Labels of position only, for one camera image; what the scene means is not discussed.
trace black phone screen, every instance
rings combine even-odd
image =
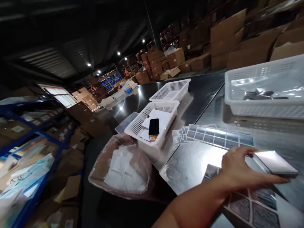
[[[159,134],[158,119],[151,119],[149,126],[149,135],[158,135]]]

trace smartphone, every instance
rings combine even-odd
[[[158,119],[151,119],[149,125],[149,135],[158,135],[159,134],[159,120]]]
[[[253,159],[266,173],[287,178],[295,178],[299,173],[274,150],[256,152]]]

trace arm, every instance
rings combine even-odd
[[[165,209],[153,228],[160,227],[209,227],[216,210],[232,192],[263,184],[288,183],[289,179],[258,173],[245,162],[255,148],[233,147],[222,160],[220,174],[210,181],[186,191],[175,198]]]

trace warehouse shelving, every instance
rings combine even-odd
[[[54,124],[58,118],[64,117],[64,115],[67,115],[64,112],[63,108],[58,108],[57,105],[56,105],[56,110],[57,110],[58,114],[55,115],[54,117],[50,118],[45,123],[42,123],[40,126],[35,126],[31,122],[26,121],[25,119],[19,117],[17,114],[14,113],[15,109],[20,109],[20,108],[26,107],[27,105],[33,105],[33,104],[38,104],[41,102],[49,102],[49,101],[58,102],[55,99],[46,99],[46,100],[29,101],[29,102],[16,103],[16,104],[0,105],[0,115],[6,117],[7,119],[13,119],[15,121],[22,122],[23,124],[25,124],[31,128],[31,130],[27,134],[23,135],[19,139],[13,141],[12,143],[3,147],[0,150],[0,157],[2,159],[5,159],[5,157],[7,157],[8,155],[12,155],[17,159],[21,158],[16,153],[18,151],[22,150],[23,148],[29,146],[31,143],[41,139],[42,137],[47,138],[48,141],[51,141],[59,146],[59,149],[54,158],[54,162],[52,164],[50,171],[47,174],[45,174],[42,178],[40,178],[38,181],[36,181],[34,184],[32,184],[29,188],[27,188],[26,190],[23,191],[23,193],[26,193],[27,191],[32,191],[33,190],[32,188],[35,188],[33,190],[32,194],[29,196],[26,204],[22,208],[19,215],[16,216],[16,220],[12,226],[13,228],[25,227],[28,219],[30,218],[31,214],[33,213],[33,211],[35,209],[35,206],[39,200],[41,193],[43,192],[43,190],[48,182],[49,177],[57,169],[61,152],[64,149],[69,149],[69,141],[70,141],[70,138],[71,138],[72,134],[74,133],[74,129],[76,127],[76,123],[71,121],[72,125],[69,127],[69,131],[67,132],[67,135],[66,135],[66,138],[64,141],[60,141],[60,140],[56,139],[55,137],[47,134],[44,131],[44,129],[47,128],[48,126],[51,127],[52,124]],[[37,135],[37,137],[35,137],[32,140],[29,140],[34,135]],[[22,145],[22,147],[18,148],[17,150],[15,150],[13,152],[10,152],[10,150],[12,150],[15,147],[18,147],[19,145]]]

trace perforated basket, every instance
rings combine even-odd
[[[133,138],[137,139],[139,142],[142,142],[142,143],[138,143],[138,147],[141,148],[143,151],[149,151],[151,150],[151,148],[160,149],[165,141],[165,135],[172,121],[174,120],[174,117],[176,116],[176,109],[179,104],[180,104],[179,101],[150,102],[139,113],[139,115],[129,124],[129,126],[124,130],[124,132],[129,136],[132,136]],[[154,142],[148,142],[139,136],[143,131],[142,123],[153,109],[169,112],[171,113],[171,116],[165,126],[165,130],[158,135],[157,139]]]
[[[185,79],[165,84],[157,93],[150,97],[150,101],[178,100],[180,101],[188,91],[191,79]]]
[[[230,105],[234,115],[304,119],[304,96],[277,100],[232,99],[231,81],[261,76],[271,78],[282,73],[286,74],[290,80],[296,79],[296,85],[304,88],[304,54],[227,71],[225,73],[225,103]],[[263,82],[259,84],[259,87],[263,86],[265,86]]]

